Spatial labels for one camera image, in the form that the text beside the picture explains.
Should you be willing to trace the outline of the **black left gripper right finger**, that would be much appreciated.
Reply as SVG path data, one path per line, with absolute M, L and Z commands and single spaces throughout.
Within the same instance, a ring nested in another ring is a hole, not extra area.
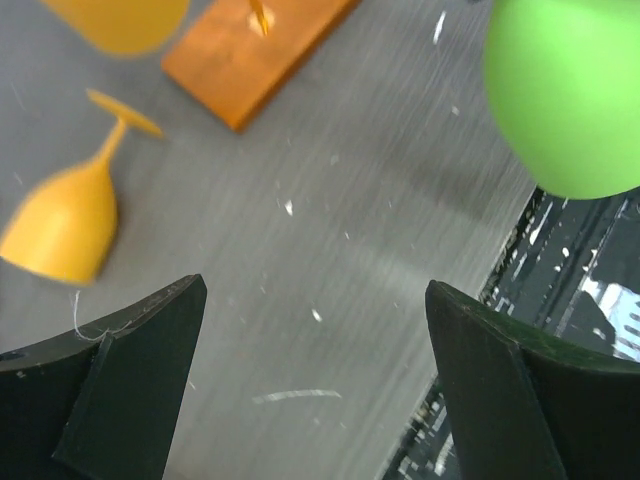
M 569 343 L 441 281 L 425 306 L 465 479 L 636 479 L 639 366 Z

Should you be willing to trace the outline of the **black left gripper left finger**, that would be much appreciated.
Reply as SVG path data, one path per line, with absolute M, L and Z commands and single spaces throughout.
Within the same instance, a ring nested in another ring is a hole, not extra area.
M 160 479 L 207 298 L 201 275 L 1 356 L 4 479 Z

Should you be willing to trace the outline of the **green plastic wine glass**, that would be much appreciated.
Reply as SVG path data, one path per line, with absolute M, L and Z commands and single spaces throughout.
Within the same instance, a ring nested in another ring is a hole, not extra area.
M 495 1 L 484 72 L 495 122 L 541 189 L 590 200 L 638 187 L 638 2 Z

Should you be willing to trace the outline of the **yellow-orange plastic wine glass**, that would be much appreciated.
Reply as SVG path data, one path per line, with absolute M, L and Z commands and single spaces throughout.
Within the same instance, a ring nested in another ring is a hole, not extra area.
M 136 56 L 169 40 L 190 1 L 49 0 L 43 5 L 97 50 L 112 56 Z

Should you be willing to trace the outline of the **gold wire wine glass rack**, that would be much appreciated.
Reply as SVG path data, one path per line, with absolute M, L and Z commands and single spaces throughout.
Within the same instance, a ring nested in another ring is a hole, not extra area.
M 357 1 L 215 1 L 162 58 L 177 85 L 241 132 L 309 59 Z

